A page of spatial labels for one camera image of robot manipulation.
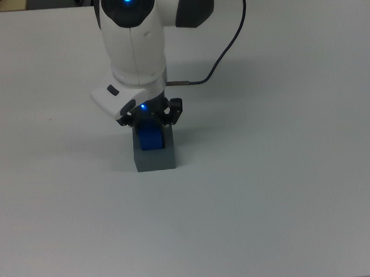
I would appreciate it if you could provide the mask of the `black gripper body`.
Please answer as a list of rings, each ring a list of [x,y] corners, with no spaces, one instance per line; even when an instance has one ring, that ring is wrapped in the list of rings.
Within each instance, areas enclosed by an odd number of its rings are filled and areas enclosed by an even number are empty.
[[[149,117],[153,113],[162,113],[168,108],[167,98],[165,93],[162,92],[153,99],[141,103],[132,109],[129,113],[136,117]]]

